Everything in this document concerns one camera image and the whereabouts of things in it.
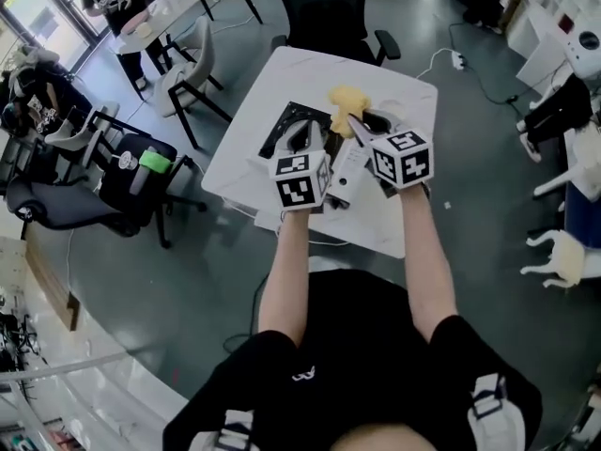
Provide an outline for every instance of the chair backrest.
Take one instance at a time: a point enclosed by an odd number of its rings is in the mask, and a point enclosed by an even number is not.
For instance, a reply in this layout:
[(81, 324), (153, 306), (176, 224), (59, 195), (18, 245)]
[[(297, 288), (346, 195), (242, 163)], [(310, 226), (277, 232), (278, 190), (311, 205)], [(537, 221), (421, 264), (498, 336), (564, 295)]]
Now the chair backrest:
[(282, 0), (290, 23), (288, 45), (318, 50), (328, 42), (367, 37), (365, 0)]
[(215, 50), (208, 17), (198, 17), (192, 31), (177, 39), (177, 43), (190, 49), (200, 49), (196, 64), (191, 65), (191, 69), (186, 72), (186, 81), (193, 87), (199, 87), (207, 80), (215, 65)]
[[(8, 184), (6, 200), (8, 210), (20, 219), (36, 221), (50, 229), (104, 224), (119, 233), (124, 228), (135, 230), (123, 212), (105, 204), (81, 185), (43, 184), (19, 176)], [(126, 231), (129, 235), (134, 233), (137, 230)]]

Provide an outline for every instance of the blue fabric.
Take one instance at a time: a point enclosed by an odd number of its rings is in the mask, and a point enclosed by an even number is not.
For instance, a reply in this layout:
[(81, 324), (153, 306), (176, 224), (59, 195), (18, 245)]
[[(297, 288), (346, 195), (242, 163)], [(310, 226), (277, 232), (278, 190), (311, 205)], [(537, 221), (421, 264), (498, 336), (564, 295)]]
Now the blue fabric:
[(584, 246), (601, 249), (601, 199), (591, 202), (571, 182), (565, 190), (565, 231)]

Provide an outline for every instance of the green floor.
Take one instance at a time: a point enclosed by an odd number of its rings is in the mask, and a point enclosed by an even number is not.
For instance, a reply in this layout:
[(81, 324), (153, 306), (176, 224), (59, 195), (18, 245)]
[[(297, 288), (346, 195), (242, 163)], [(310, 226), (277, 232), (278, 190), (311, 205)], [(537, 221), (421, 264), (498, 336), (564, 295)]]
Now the green floor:
[[(287, 31), (280, 0), (254, 2), (265, 25), (251, 21), (214, 36), (213, 75), (225, 91), (209, 95), (232, 115), (269, 58), (271, 37)], [(459, 22), (462, 11), (455, 0), (367, 0), (369, 43), (376, 49), (373, 31), (389, 30), (403, 57), (384, 66), (417, 75), (427, 68), (431, 54), (449, 46), (448, 25)], [(213, 13), (213, 28), (220, 28), (243, 22), (249, 10), (242, 0), (224, 0)], [(492, 97), (504, 99), (525, 89), (515, 78), (523, 58), (507, 48), (503, 37), (466, 25), (455, 27), (454, 35), (456, 47)], [(138, 106), (106, 48), (86, 64), (83, 76), (94, 83), (98, 95), (119, 99), (121, 118)], [(487, 101), (475, 75), (454, 70), (447, 54), (424, 79), (439, 90), (433, 207), (454, 271), (459, 309), (491, 346), (540, 387), (545, 415), (537, 444), (549, 444), (569, 429), (601, 361), (601, 293), (594, 292), (598, 283), (566, 295), (544, 289), (539, 277), (518, 272), (548, 254), (527, 248), (525, 240), (528, 229), (550, 224), (558, 205), (555, 198), (530, 198), (536, 185), (557, 175), (556, 144), (542, 148), (541, 164), (530, 161), (518, 143), (512, 109)], [(518, 107), (525, 109), (534, 98), (526, 96)], [(193, 151), (178, 120), (157, 117), (148, 105), (131, 123), (206, 167), (225, 125), (202, 105), (189, 117), (208, 153)], [(202, 198), (209, 212), (176, 208), (167, 221), (173, 249), (161, 249), (153, 225), (132, 239), (100, 226), (79, 229), (72, 242), (71, 281), (83, 305), (107, 331), (190, 397), (224, 358), (223, 341), (247, 329), (253, 291), (270, 267), (275, 238), (224, 209), (219, 198), (204, 194), (198, 175), (182, 172), (174, 191)], [(69, 232), (37, 232), (65, 276)], [(311, 253), (404, 284), (403, 262), (393, 258), (355, 246), (314, 245)]]

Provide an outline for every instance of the pink object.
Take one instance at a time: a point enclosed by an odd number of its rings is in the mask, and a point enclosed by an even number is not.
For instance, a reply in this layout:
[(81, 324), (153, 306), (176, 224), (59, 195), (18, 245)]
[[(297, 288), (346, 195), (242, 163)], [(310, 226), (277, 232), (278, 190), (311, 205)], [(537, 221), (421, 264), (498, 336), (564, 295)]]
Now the pink object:
[(146, 20), (148, 20), (149, 16), (150, 16), (150, 13), (148, 13), (147, 9), (145, 9), (144, 11), (141, 11), (140, 13), (135, 15), (129, 22), (127, 22), (125, 25), (123, 25), (123, 28), (121, 29), (121, 33), (128, 34), (128, 35), (132, 34), (135, 31), (135, 29), (138, 28), (140, 23), (144, 23)]

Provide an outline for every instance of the wooden plank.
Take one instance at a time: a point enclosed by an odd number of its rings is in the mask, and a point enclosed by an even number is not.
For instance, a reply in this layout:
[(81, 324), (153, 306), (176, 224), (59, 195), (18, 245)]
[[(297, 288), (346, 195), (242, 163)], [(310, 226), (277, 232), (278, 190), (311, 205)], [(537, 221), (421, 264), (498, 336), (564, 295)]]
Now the wooden plank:
[(54, 270), (41, 253), (39, 243), (30, 225), (25, 232), (25, 239), (27, 240), (25, 258), (32, 273), (36, 276), (39, 286), (63, 324), (70, 331), (75, 331), (79, 315), (79, 301), (56, 277)]

